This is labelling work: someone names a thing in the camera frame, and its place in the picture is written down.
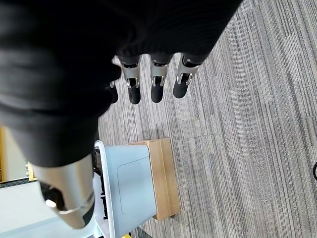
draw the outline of striped carpet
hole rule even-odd
[[[317,237],[317,2],[245,0],[185,98],[141,96],[100,118],[105,144],[170,137],[182,212],[141,228],[153,238]]]

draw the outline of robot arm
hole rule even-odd
[[[151,55],[152,100],[183,53],[174,95],[185,95],[241,0],[1,0],[0,122],[33,165],[46,205],[80,229],[94,210],[92,160],[106,89],[122,63],[140,101],[139,59]]]

